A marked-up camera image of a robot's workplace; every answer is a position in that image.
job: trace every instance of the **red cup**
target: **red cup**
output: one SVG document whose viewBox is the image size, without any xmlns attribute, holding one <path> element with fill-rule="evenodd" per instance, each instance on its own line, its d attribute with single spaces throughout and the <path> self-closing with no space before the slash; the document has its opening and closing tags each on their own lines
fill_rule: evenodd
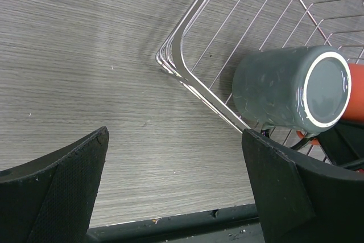
<svg viewBox="0 0 364 243">
<path fill-rule="evenodd" d="M 343 120 L 364 122 L 364 65 L 349 64 L 351 94 Z"/>
</svg>

